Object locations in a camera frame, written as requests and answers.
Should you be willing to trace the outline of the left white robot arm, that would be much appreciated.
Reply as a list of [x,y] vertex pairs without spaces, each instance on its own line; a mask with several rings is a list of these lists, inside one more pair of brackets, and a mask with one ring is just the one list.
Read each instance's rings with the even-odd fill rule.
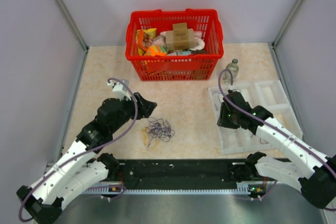
[[94,184],[114,180],[119,174],[118,161],[111,154],[95,156],[106,146],[124,137],[137,120],[151,116],[156,102],[133,93],[128,82],[109,78],[107,85],[115,96],[105,99],[94,119],[86,124],[69,149],[43,176],[30,186],[21,186],[18,218],[23,211],[37,223],[54,223],[68,205]]

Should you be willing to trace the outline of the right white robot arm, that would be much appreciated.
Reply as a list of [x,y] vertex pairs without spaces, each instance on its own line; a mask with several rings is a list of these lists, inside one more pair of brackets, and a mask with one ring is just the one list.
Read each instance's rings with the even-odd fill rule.
[[223,95],[219,127],[249,130],[282,152],[289,163],[263,153],[247,157],[245,174],[252,180],[260,176],[282,182],[300,192],[313,206],[329,210],[335,200],[335,157],[319,152],[286,129],[263,106],[252,108],[240,92]]

